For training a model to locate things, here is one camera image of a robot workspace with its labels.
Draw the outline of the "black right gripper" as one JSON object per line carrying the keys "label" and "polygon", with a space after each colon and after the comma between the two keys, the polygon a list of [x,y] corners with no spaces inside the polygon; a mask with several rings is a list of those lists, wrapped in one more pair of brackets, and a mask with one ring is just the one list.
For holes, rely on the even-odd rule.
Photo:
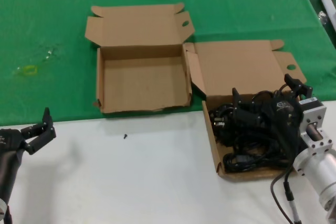
{"label": "black right gripper", "polygon": [[284,98],[261,101],[260,110],[257,110],[252,99],[244,100],[237,89],[232,88],[233,118],[248,126],[267,129],[279,143],[299,143],[302,114],[295,99],[301,95],[311,98],[313,88],[288,73],[285,74],[284,81],[290,91],[284,94]]}

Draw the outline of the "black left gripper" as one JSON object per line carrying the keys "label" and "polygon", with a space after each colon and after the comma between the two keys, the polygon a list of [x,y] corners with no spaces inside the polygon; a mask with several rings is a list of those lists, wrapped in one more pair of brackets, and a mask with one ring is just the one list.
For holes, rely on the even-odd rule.
{"label": "black left gripper", "polygon": [[[26,127],[21,131],[15,129],[1,129],[1,154],[9,152],[23,152],[26,150],[30,155],[35,154],[45,145],[56,138],[56,131],[53,126],[53,119],[50,109],[45,108],[42,122]],[[25,138],[33,138],[25,144]]]}

